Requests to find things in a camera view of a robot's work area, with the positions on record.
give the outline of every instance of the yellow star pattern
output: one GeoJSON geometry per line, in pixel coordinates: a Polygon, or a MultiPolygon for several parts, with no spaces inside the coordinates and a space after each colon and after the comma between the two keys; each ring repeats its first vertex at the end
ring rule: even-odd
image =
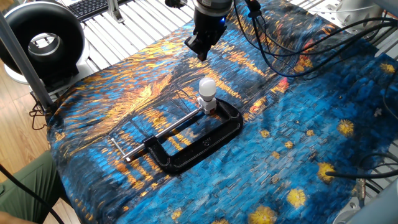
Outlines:
{"type": "Polygon", "coordinates": [[[307,136],[314,136],[315,133],[313,132],[313,130],[308,130],[307,131],[307,136]]]}
{"type": "Polygon", "coordinates": [[[263,138],[268,138],[269,137],[269,131],[267,131],[267,130],[262,130],[260,133],[261,133],[261,136],[263,138]]]}
{"type": "Polygon", "coordinates": [[[393,73],[396,72],[394,66],[389,65],[389,64],[383,64],[383,63],[382,63],[382,64],[380,65],[380,68],[381,68],[384,72],[386,72],[386,73],[393,74],[393,73]]]}
{"type": "Polygon", "coordinates": [[[293,189],[287,195],[287,201],[290,202],[295,208],[304,205],[306,198],[303,190],[293,189]]]}
{"type": "Polygon", "coordinates": [[[341,120],[337,126],[337,130],[340,134],[350,137],[354,134],[354,124],[349,120],[341,120]]]}
{"type": "Polygon", "coordinates": [[[285,147],[288,148],[288,149],[293,148],[293,143],[292,143],[292,141],[288,141],[287,143],[285,143],[285,147]]]}
{"type": "Polygon", "coordinates": [[[211,224],[229,224],[229,222],[225,219],[219,220],[219,221],[214,221],[211,224]]]}
{"type": "Polygon", "coordinates": [[[249,215],[249,224],[274,224],[276,220],[275,212],[262,205],[249,215]]]}
{"type": "Polygon", "coordinates": [[[325,173],[326,172],[334,172],[335,168],[327,162],[319,162],[318,166],[319,166],[319,170],[318,170],[317,175],[318,175],[319,179],[324,181],[326,184],[329,184],[331,182],[331,180],[333,180],[333,177],[328,176],[325,173]]]}
{"type": "Polygon", "coordinates": [[[280,158],[280,155],[279,155],[279,153],[278,152],[272,152],[272,154],[271,154],[272,156],[274,156],[276,159],[279,159],[280,158]]]}
{"type": "Polygon", "coordinates": [[[172,219],[173,219],[173,220],[178,219],[178,218],[181,216],[181,214],[182,214],[181,209],[177,209],[176,211],[173,212],[173,214],[172,214],[172,219]]]}

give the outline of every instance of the starry night fabric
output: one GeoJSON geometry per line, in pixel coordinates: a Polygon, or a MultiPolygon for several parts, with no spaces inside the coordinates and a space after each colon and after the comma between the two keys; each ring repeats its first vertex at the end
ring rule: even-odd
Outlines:
{"type": "MultiPolygon", "coordinates": [[[[285,1],[260,3],[268,33],[291,49],[335,30],[285,1]]],[[[243,2],[238,10],[255,42],[243,2]]],[[[354,181],[325,172],[356,173],[362,156],[387,151],[398,125],[382,96],[396,61],[374,58],[377,50],[360,40],[309,76],[284,78],[246,41],[235,14],[227,19],[207,61],[183,43],[193,31],[190,22],[78,82],[47,113],[51,152],[83,223],[331,223],[350,199],[354,181]],[[145,151],[124,162],[111,138],[128,152],[196,109],[203,77],[216,81],[216,97],[240,110],[241,133],[181,175],[166,174],[145,151]]],[[[348,37],[336,35],[310,50],[348,37]]],[[[302,72],[336,51],[269,60],[284,73],[302,72]]],[[[393,82],[386,96],[392,112],[398,109],[397,87],[393,82]]],[[[220,122],[199,116],[169,134],[162,144],[168,153],[220,122]]]]}

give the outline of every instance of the white slatted table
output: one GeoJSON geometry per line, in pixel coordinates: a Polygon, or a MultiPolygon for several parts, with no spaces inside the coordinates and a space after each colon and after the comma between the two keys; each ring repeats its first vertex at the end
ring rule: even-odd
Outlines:
{"type": "Polygon", "coordinates": [[[169,35],[193,18],[193,2],[181,9],[167,7],[162,0],[136,0],[119,6],[124,22],[117,23],[107,12],[84,22],[90,45],[88,64],[94,72],[169,35]]]}

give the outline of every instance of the person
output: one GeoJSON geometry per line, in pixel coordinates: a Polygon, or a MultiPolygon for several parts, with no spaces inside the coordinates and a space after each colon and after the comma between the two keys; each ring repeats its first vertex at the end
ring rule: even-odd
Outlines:
{"type": "MultiPolygon", "coordinates": [[[[59,198],[70,204],[50,151],[14,174],[26,187],[54,206],[59,198]]],[[[49,211],[10,180],[0,184],[0,224],[43,223],[49,211]]]]}

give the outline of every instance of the keyboard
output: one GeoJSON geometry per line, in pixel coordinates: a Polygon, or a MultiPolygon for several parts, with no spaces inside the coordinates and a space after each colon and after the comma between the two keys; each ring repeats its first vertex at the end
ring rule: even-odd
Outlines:
{"type": "MultiPolygon", "coordinates": [[[[118,4],[128,1],[130,0],[118,0],[118,4]]],[[[82,0],[71,4],[68,9],[79,20],[85,21],[108,10],[108,3],[106,0],[82,0]]]]}

